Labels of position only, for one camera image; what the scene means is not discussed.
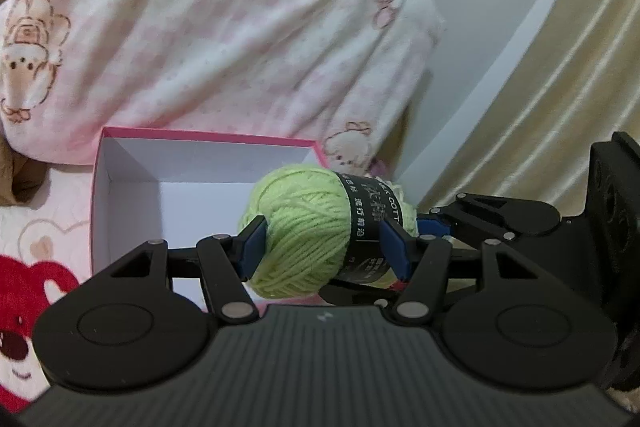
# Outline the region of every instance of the blue gripper pad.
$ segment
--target blue gripper pad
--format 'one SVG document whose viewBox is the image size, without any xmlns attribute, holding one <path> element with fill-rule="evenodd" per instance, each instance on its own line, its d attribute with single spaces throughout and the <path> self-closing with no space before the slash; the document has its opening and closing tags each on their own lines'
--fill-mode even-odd
<svg viewBox="0 0 640 427">
<path fill-rule="evenodd" d="M 242 247 L 239 251 L 240 279 L 251 279 L 255 270 L 264 257 L 267 245 L 267 220 L 263 216 L 256 216 L 240 233 Z"/>
<path fill-rule="evenodd" d="M 401 281 L 411 277 L 411 263 L 407 257 L 406 242 L 414 238 L 407 234 L 399 225 L 394 227 L 392 222 L 385 219 L 380 222 L 380 250 L 386 262 Z"/>
<path fill-rule="evenodd" d="M 429 219 L 425 217 L 419 217 L 417 220 L 418 223 L 418 233 L 422 235 L 423 233 L 431 233 L 436 237 L 442 237 L 443 235 L 451 235 L 451 228 L 447 225 L 443 225 L 437 219 Z"/>
</svg>

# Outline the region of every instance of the pink bow print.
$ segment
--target pink bow print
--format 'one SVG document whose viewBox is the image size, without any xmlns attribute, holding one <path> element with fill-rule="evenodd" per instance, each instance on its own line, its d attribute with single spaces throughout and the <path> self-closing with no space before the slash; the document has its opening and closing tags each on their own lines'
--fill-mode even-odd
<svg viewBox="0 0 640 427">
<path fill-rule="evenodd" d="M 391 24 L 396 18 L 398 8 L 391 6 L 393 1 L 394 0 L 376 0 L 378 12 L 373 17 L 373 25 L 376 28 L 381 30 Z"/>
</svg>

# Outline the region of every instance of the beige curtain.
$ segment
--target beige curtain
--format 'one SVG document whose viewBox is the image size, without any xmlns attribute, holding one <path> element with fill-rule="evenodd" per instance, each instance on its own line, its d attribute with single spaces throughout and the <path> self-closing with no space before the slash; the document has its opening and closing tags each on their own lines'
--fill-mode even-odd
<svg viewBox="0 0 640 427">
<path fill-rule="evenodd" d="M 640 139 L 640 0 L 556 0 L 540 33 L 420 205 L 467 191 L 584 207 L 592 142 Z"/>
</svg>

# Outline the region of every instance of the fleece blanket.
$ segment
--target fleece blanket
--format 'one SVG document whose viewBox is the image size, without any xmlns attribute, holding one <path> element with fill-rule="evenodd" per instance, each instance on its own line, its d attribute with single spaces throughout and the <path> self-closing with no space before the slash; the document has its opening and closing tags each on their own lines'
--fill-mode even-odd
<svg viewBox="0 0 640 427">
<path fill-rule="evenodd" d="M 7 0 L 11 146 L 89 164 L 102 126 L 290 136 L 362 173 L 443 20 L 432 0 Z"/>
<path fill-rule="evenodd" d="M 48 386 L 31 344 L 38 316 L 90 276 L 89 168 L 52 167 L 27 206 L 0 207 L 0 405 Z"/>
</svg>

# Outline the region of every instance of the ribbed black surface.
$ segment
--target ribbed black surface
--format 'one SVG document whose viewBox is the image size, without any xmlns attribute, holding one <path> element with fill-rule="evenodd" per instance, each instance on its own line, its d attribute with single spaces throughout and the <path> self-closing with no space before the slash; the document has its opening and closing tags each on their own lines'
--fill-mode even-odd
<svg viewBox="0 0 640 427">
<path fill-rule="evenodd" d="M 127 396 L 54 388 L 27 427 L 617 427 L 629 415 L 595 387 L 505 393 L 444 359 L 431 335 L 376 308 L 270 307 L 226 328 L 200 363 Z"/>
</svg>

